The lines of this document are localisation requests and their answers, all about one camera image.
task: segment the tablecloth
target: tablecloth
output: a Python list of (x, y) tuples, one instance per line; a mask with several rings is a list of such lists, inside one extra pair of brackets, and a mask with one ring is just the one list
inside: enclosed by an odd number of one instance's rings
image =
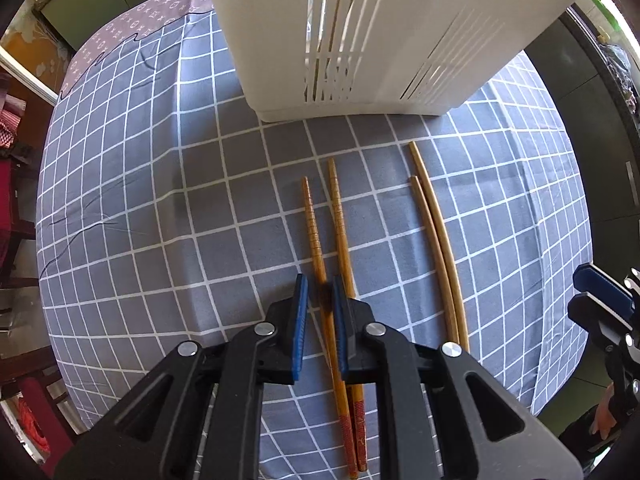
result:
[[(572, 373), (586, 333), (566, 316), (591, 260), (578, 166), (524, 53), (439, 117), (261, 123), (213, 11), (187, 14), (92, 65), (54, 110), (36, 214), (40, 290), (70, 396), (88, 426), (175, 345), (231, 339), (312, 278), (308, 176), (335, 272), (326, 161), (337, 164), (358, 297), (377, 320), (435, 346), (445, 330), (407, 179), (416, 140), (465, 298), (472, 354), (530, 407)], [(264, 478), (346, 477), (319, 314), (301, 379), (267, 385)], [(369, 476), (379, 471), (366, 387)]]
[(78, 79), (98, 59), (130, 36), (137, 40), (188, 12), (213, 10), (211, 0), (147, 0), (98, 29), (76, 53), (66, 71), (60, 95), (66, 97)]

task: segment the table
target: table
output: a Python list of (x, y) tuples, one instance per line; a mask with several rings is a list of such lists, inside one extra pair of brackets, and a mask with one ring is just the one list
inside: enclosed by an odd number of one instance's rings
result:
[[(38, 193), (40, 290), (85, 423), (178, 342), (229, 340), (286, 298), (298, 272), (312, 277), (305, 175), (335, 272), (329, 156), (359, 298), (412, 340), (441, 343), (433, 261), (407, 183), (414, 139), (446, 218), (472, 354), (538, 413), (584, 349), (566, 304), (591, 237), (570, 142), (526, 55), (443, 117), (263, 124), (219, 29), (210, 10), (126, 39), (56, 105)], [(265, 478), (346, 476), (313, 302), (301, 379), (267, 385), (264, 400)], [(373, 475), (370, 385), (366, 410)]]
[(78, 79), (96, 60), (111, 52), (129, 36), (139, 40), (188, 12), (213, 10), (211, 0), (149, 0), (123, 12), (100, 28), (80, 47), (66, 71), (60, 94), (66, 97)]

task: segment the chopstick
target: chopstick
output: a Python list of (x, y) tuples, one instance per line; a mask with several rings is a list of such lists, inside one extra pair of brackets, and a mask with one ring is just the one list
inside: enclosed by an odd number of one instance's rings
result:
[[(340, 186), (338, 184), (338, 173), (335, 169), (335, 161), (329, 159), (329, 182), (331, 192), (331, 202), (334, 210), (335, 243), (338, 251), (338, 266), (344, 281), (344, 291), (349, 298), (355, 298), (355, 286), (353, 284), (353, 269), (351, 269), (351, 259), (349, 256), (349, 244), (347, 241), (347, 231), (344, 224), (344, 213), (340, 201)], [(364, 387), (362, 384), (352, 384), (350, 386), (353, 416), (353, 434), (355, 436), (356, 458), (358, 470), (367, 470), (367, 431), (365, 426), (364, 409)]]
[(311, 260), (314, 267), (316, 282), (318, 283), (318, 302), (320, 306), (320, 317), (322, 322), (322, 332), (326, 342), (326, 350), (329, 355), (331, 368), (331, 378), (334, 386), (335, 405), (340, 419), (342, 430), (342, 441), (347, 459), (349, 478), (358, 478), (358, 464), (356, 461), (355, 444), (353, 441), (353, 427), (349, 411), (349, 400), (347, 397), (347, 387), (340, 376), (338, 368), (338, 355), (335, 345), (334, 314), (331, 311), (331, 304), (328, 301), (326, 269), (322, 259), (322, 247), (318, 235), (318, 224), (314, 213), (314, 204), (311, 199), (309, 181), (306, 177), (302, 179), (302, 195), (305, 202), (306, 231), (309, 237), (309, 247), (311, 250)]
[(449, 276), (447, 273), (447, 266), (444, 263), (444, 256), (442, 254), (442, 248), (438, 241), (438, 234), (436, 232), (436, 226), (433, 223), (431, 217), (431, 211), (429, 211), (429, 205), (427, 199), (420, 186), (418, 177), (412, 175), (409, 177), (411, 181), (411, 187), (414, 190), (415, 201), (418, 203), (418, 209), (420, 210), (420, 216), (422, 216), (422, 224), (427, 234), (427, 240), (431, 250), (433, 251), (433, 259), (436, 265), (436, 276), (438, 277), (438, 284), (440, 285), (440, 296), (442, 297), (444, 319), (447, 327), (447, 338), (449, 341), (460, 343), (460, 334), (458, 333), (458, 320), (456, 319), (456, 309), (453, 303), (453, 295), (451, 293), (451, 286), (449, 285)]
[(418, 171), (418, 178), (428, 205), (428, 209), (433, 219), (433, 224), (437, 234), (437, 243), (434, 246), (439, 245), (440, 251), (444, 258), (444, 264), (447, 271), (447, 279), (449, 281), (449, 290), (453, 298), (453, 307), (455, 311), (456, 322), (458, 326), (458, 338), (459, 345), (462, 346), (465, 351), (469, 352), (469, 334), (466, 326), (466, 314), (465, 305), (462, 301), (462, 292), (460, 291), (460, 281), (458, 280), (458, 271), (456, 269), (456, 261), (453, 257), (453, 251), (451, 250), (451, 244), (449, 242), (449, 236), (447, 235), (447, 229), (444, 225), (444, 218), (442, 217), (442, 211), (436, 198), (436, 193), (433, 190), (427, 168), (422, 160), (422, 155), (418, 150), (418, 145), (414, 140), (409, 143), (409, 149), (414, 159), (415, 167)]

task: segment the red chair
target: red chair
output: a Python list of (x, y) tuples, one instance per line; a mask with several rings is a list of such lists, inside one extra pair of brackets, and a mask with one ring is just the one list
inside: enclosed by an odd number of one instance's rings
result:
[(22, 220), (18, 212), (15, 184), (18, 178), (38, 178), (38, 173), (8, 158), (0, 159), (0, 288), (38, 286), (37, 278), (11, 276), (21, 240), (35, 240), (33, 222)]

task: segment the white plastic basket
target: white plastic basket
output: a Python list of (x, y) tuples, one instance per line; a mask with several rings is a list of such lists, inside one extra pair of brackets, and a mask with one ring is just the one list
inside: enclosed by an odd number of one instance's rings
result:
[(213, 0), (263, 121), (462, 104), (575, 0)]

